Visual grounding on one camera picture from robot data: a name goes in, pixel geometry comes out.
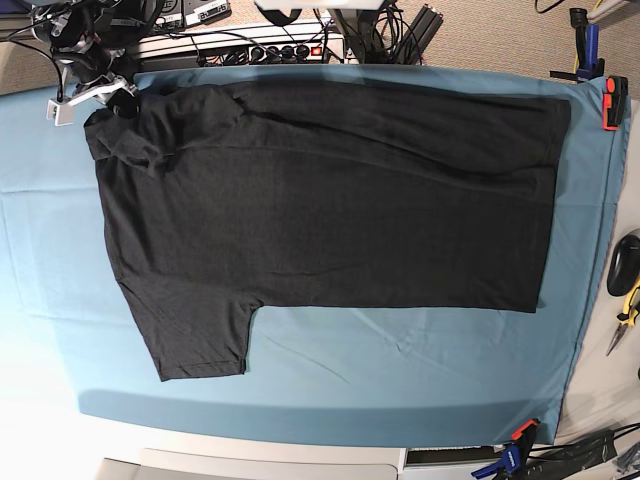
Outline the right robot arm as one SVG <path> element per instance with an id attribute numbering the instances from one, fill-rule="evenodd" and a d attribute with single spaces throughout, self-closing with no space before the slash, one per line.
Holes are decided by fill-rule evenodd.
<path id="1" fill-rule="evenodd" d="M 147 19 L 135 18 L 131 27 L 120 27 L 114 21 L 125 4 L 67 1 L 32 9 L 31 31 L 49 45 L 48 58 L 58 74 L 58 90 L 46 113 L 55 125 L 71 124 L 74 108 L 90 99 L 117 116 L 137 115 L 136 62 L 130 50 L 152 32 L 164 3 L 155 1 Z"/>

